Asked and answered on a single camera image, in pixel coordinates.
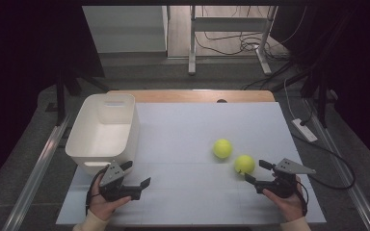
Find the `white plastic bin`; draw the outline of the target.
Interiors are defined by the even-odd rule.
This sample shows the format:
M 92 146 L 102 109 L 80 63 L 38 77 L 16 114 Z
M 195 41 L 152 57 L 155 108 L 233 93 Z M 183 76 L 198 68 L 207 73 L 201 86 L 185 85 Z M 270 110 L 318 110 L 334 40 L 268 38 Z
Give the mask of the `white plastic bin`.
M 86 173 L 97 174 L 113 160 L 134 161 L 140 134 L 136 100 L 129 93 L 93 94 L 74 121 L 66 154 Z

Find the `white foam board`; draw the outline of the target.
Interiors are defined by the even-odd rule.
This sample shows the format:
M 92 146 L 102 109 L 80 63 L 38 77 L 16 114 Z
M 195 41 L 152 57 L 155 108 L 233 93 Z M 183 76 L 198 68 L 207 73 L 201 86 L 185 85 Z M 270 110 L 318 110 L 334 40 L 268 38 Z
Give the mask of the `white foam board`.
M 282 216 L 233 166 L 248 154 L 277 164 L 301 158 L 278 103 L 140 103 L 137 154 L 124 179 L 150 185 L 140 200 L 118 209 L 115 226 L 251 226 Z M 218 139 L 229 157 L 214 155 Z

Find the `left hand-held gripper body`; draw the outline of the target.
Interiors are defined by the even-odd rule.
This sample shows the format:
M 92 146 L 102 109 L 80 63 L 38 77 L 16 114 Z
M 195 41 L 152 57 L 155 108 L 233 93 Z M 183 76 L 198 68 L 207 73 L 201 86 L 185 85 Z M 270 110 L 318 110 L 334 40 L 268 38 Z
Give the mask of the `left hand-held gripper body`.
M 124 176 L 125 171 L 120 168 L 119 163 L 113 161 L 109 164 L 99 183 L 99 192 L 108 202 L 116 201 L 126 196 L 130 196 L 132 200 L 140 199 L 141 187 L 124 186 Z

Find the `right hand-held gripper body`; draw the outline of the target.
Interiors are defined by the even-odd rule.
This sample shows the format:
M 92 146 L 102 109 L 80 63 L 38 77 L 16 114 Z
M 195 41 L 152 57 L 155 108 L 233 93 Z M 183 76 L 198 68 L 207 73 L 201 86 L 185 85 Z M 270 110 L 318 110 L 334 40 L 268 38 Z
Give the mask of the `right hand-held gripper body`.
M 305 167 L 289 159 L 282 159 L 272 172 L 275 174 L 273 181 L 256 181 L 254 187 L 257 193 L 263 193 L 264 189 L 269 190 L 278 197 L 290 197 L 296 190 L 296 176 L 298 174 L 315 174 L 316 170 Z

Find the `white metal desk frame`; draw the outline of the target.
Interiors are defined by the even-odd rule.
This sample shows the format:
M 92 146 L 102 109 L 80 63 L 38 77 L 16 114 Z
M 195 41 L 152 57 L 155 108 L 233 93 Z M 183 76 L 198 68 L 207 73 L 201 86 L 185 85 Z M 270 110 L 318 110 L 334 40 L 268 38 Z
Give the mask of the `white metal desk frame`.
M 196 32 L 254 32 L 261 33 L 261 41 L 255 45 L 255 54 L 265 75 L 272 71 L 265 57 L 265 45 L 273 25 L 276 6 L 270 6 L 265 17 L 197 17 L 196 7 L 191 6 L 191 35 L 188 73 L 196 74 Z

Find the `yellow tennis ball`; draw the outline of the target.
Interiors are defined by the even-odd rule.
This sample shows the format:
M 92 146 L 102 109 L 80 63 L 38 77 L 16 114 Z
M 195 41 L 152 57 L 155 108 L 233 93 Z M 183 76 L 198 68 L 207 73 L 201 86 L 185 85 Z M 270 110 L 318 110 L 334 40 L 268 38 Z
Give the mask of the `yellow tennis ball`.
M 234 169 L 239 174 L 250 174 L 255 169 L 255 160 L 249 155 L 241 155 L 235 159 Z
M 233 150 L 232 144 L 226 139 L 218 139 L 213 145 L 213 153 L 216 157 L 224 159 L 231 155 Z

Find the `white cabinet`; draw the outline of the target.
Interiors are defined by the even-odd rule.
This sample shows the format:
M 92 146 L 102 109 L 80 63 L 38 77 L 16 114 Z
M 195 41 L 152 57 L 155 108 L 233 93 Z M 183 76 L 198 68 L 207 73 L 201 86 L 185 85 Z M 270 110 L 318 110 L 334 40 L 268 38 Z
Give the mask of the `white cabinet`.
M 166 6 L 85 6 L 98 53 L 165 52 Z

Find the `black stand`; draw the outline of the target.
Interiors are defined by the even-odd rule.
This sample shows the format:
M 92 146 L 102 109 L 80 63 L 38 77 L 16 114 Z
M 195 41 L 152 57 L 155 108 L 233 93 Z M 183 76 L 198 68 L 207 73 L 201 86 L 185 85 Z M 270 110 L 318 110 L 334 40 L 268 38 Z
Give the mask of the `black stand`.
M 56 78 L 57 126 L 60 126 L 66 120 L 65 90 L 68 90 L 71 95 L 79 95 L 82 91 L 77 81 L 78 78 L 82 78 L 103 92 L 110 90 L 108 86 L 100 83 L 78 68 L 71 67 L 69 69 L 60 70 Z
M 301 97 L 309 98 L 315 92 L 318 95 L 315 99 L 317 106 L 317 117 L 321 125 L 326 128 L 326 106 L 328 103 L 328 76 L 326 71 L 319 65 L 312 66 L 298 74 L 288 77 L 281 84 L 270 87 L 270 92 L 277 92 L 286 89 L 294 83 L 306 78 L 301 88 Z

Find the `person's right hand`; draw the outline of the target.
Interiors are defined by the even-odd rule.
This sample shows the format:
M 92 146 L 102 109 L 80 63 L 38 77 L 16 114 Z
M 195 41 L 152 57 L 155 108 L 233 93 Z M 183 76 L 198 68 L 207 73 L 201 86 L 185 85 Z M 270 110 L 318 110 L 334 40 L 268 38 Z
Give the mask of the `person's right hand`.
M 301 178 L 297 176 L 296 181 L 296 191 L 288 198 L 278 197 L 267 189 L 263 190 L 263 194 L 276 204 L 286 222 L 304 217 Z

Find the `person's left hand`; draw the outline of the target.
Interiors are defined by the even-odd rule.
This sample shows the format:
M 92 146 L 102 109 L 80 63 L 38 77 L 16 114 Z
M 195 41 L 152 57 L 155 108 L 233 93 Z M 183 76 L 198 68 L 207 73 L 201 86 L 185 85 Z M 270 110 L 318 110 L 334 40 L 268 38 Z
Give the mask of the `person's left hand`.
M 112 217 L 114 211 L 125 205 L 131 200 L 130 196 L 123 197 L 119 200 L 108 202 L 100 193 L 99 193 L 99 183 L 103 177 L 103 173 L 100 173 L 92 186 L 91 189 L 91 201 L 89 203 L 89 210 L 101 220 L 108 220 Z

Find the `wooden table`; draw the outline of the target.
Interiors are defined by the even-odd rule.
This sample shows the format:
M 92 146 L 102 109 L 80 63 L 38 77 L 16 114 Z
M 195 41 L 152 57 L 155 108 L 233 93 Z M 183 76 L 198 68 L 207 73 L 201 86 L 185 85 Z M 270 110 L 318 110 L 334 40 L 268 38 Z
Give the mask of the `wooden table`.
M 110 93 L 127 93 L 143 103 L 227 103 L 275 102 L 268 90 L 110 90 Z

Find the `silver metal rail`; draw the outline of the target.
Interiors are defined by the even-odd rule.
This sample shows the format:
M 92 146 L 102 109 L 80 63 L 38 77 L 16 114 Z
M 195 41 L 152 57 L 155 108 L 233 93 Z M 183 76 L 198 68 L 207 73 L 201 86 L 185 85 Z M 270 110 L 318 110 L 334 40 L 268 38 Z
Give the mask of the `silver metal rail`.
M 314 112 L 315 107 L 312 106 L 306 99 L 304 99 L 303 102 L 307 106 L 307 110 L 311 116 L 311 121 L 314 123 L 317 133 L 321 137 L 321 140 L 325 144 L 327 150 L 333 152 L 338 157 L 341 157 L 341 152 L 337 148 L 329 130 L 325 128 L 318 120 L 318 116 Z M 336 158 L 332 158 L 332 162 L 344 184 L 350 184 L 351 182 L 354 182 L 353 186 L 348 189 L 348 194 L 352 198 L 352 201 L 355 204 L 355 207 L 366 229 L 370 231 L 370 203 L 360 186 L 357 184 L 356 177 L 351 175 L 350 168 L 346 167 L 341 161 L 337 160 Z
M 52 130 L 39 158 L 28 177 L 22 192 L 15 202 L 2 231 L 18 231 L 27 212 L 32 204 L 33 199 L 42 182 L 43 176 L 47 171 L 54 153 L 59 145 L 62 135 L 64 134 L 70 120 L 70 114 L 67 114 Z

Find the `white power strip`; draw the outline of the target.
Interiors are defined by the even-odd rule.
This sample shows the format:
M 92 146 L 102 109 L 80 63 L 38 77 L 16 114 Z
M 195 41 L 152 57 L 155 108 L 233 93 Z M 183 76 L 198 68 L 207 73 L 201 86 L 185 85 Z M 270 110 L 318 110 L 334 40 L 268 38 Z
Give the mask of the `white power strip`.
M 306 125 L 302 125 L 302 121 L 299 118 L 293 119 L 292 124 L 296 127 L 296 129 L 307 141 L 314 142 L 318 140 L 318 138 Z

